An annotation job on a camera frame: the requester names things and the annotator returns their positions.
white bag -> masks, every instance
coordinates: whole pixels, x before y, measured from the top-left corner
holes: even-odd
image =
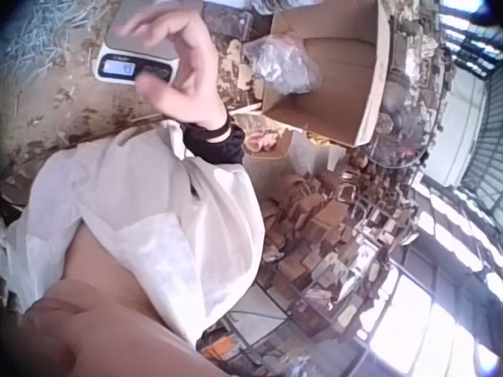
[[[2,274],[24,309],[61,278],[82,220],[192,345],[241,298],[264,237],[249,177],[238,165],[180,160],[169,139],[167,129],[129,129],[47,161],[7,232]]]

wood pile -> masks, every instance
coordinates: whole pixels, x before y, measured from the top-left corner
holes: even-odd
[[[396,174],[353,154],[335,172],[285,175],[260,203],[263,264],[274,271],[265,288],[290,302],[315,340],[351,336],[373,307],[392,245],[413,218]]]

black sleeve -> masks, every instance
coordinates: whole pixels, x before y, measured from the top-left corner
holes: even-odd
[[[219,165],[224,163],[243,163],[244,132],[230,119],[230,136],[219,143],[208,143],[201,140],[196,133],[200,132],[195,127],[186,127],[183,132],[183,142],[188,150],[196,157],[207,163]]]

cardboard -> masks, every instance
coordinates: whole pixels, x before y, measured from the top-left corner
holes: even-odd
[[[294,33],[323,74],[312,93],[264,93],[263,114],[343,145],[370,141],[383,97],[390,28],[376,0],[331,0],[274,15],[271,34]]]

hand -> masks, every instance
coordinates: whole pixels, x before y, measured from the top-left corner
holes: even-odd
[[[216,87],[218,53],[199,13],[166,11],[162,5],[155,5],[137,13],[117,32],[123,37],[145,35],[148,48],[168,38],[180,57],[173,85],[140,74],[136,88],[141,95],[180,122],[196,123],[207,130],[217,130],[225,124],[226,107]]]

